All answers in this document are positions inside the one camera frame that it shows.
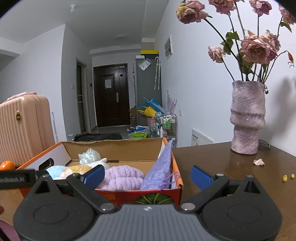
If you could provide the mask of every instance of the gray refrigerator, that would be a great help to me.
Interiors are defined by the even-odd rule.
[[[155,99],[161,105],[161,84],[158,89],[158,80],[154,89],[155,74],[156,74],[156,59],[150,59],[151,64],[147,69],[142,70],[139,65],[144,59],[134,60],[134,80],[135,80],[135,96],[136,108],[146,103],[146,99]],[[147,119],[137,111],[137,124],[147,126]]]

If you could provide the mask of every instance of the orange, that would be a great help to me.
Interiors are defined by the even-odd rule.
[[[15,165],[11,161],[2,162],[0,171],[15,170]]]

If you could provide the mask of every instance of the pink rose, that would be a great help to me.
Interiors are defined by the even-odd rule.
[[[195,0],[180,6],[176,13],[180,22],[184,24],[192,22],[199,23],[208,16],[206,12],[202,11],[203,9],[205,9],[205,5]]]
[[[209,0],[209,4],[216,7],[216,12],[221,14],[230,14],[230,11],[236,9],[233,0]]]
[[[272,48],[275,49],[275,51],[279,51],[281,45],[279,43],[277,35],[274,35],[270,33],[269,30],[266,30],[266,33],[263,34],[260,39],[262,39],[264,42],[268,43]]]
[[[263,38],[259,38],[251,31],[248,31],[250,36],[245,36],[242,40],[241,53],[243,59],[249,63],[268,64],[277,56],[276,50],[265,42]]]
[[[269,15],[269,11],[272,9],[270,3],[264,0],[249,0],[249,3],[253,8],[253,12],[257,13],[259,17],[263,14]]]
[[[225,52],[220,47],[208,47],[208,53],[210,58],[217,63],[223,63],[223,56],[225,56]]]
[[[294,16],[292,16],[292,14],[289,13],[289,11],[287,9],[285,9],[284,7],[279,5],[279,10],[281,12],[281,15],[283,16],[283,21],[286,24],[294,25],[296,23],[296,18]]]

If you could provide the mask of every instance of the suitcase logo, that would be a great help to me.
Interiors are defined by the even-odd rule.
[[[16,118],[17,121],[20,121],[20,119],[21,119],[20,112],[17,112],[15,114],[15,118]]]

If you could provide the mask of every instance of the vase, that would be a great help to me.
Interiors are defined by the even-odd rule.
[[[253,155],[258,152],[258,132],[265,125],[265,85],[257,81],[232,82],[230,122],[234,125],[231,149]]]

